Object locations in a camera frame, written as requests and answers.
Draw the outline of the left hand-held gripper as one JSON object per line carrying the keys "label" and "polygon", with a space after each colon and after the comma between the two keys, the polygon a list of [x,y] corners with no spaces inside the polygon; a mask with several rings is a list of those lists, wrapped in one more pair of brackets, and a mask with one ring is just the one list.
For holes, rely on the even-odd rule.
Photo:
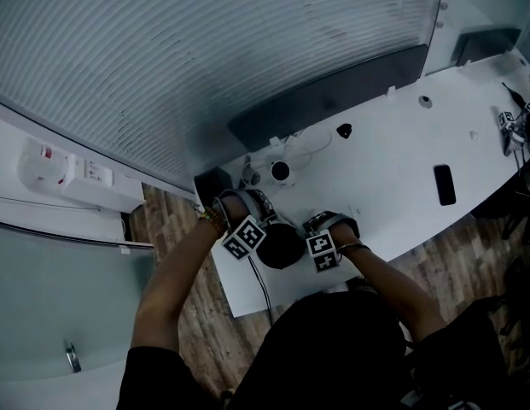
{"label": "left hand-held gripper", "polygon": [[[248,210],[247,217],[236,228],[223,203],[227,196],[236,196]],[[225,190],[214,198],[214,204],[221,209],[227,225],[227,234],[221,246],[238,261],[256,251],[266,238],[265,228],[277,217],[270,200],[262,191],[256,189]]]}

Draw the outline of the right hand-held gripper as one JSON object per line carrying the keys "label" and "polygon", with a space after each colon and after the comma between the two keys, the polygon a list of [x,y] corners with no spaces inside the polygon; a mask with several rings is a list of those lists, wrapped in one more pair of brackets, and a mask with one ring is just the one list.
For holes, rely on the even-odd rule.
{"label": "right hand-held gripper", "polygon": [[340,265],[340,257],[329,232],[329,228],[338,223],[346,223],[359,237],[356,220],[343,213],[323,211],[303,224],[307,251],[317,272],[325,272]]}

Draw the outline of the person's right hand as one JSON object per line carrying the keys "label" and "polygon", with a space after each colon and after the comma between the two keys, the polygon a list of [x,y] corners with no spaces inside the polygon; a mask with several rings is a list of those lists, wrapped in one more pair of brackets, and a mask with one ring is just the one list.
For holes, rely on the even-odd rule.
{"label": "person's right hand", "polygon": [[338,249],[350,244],[361,244],[353,229],[344,222],[333,225],[329,231]]}

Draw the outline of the person's left hand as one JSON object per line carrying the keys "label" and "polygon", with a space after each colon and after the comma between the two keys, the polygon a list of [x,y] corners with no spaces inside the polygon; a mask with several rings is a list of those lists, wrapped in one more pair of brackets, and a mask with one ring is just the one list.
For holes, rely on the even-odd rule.
{"label": "person's left hand", "polygon": [[232,230],[235,230],[248,216],[249,210],[238,195],[228,195],[221,199]]}

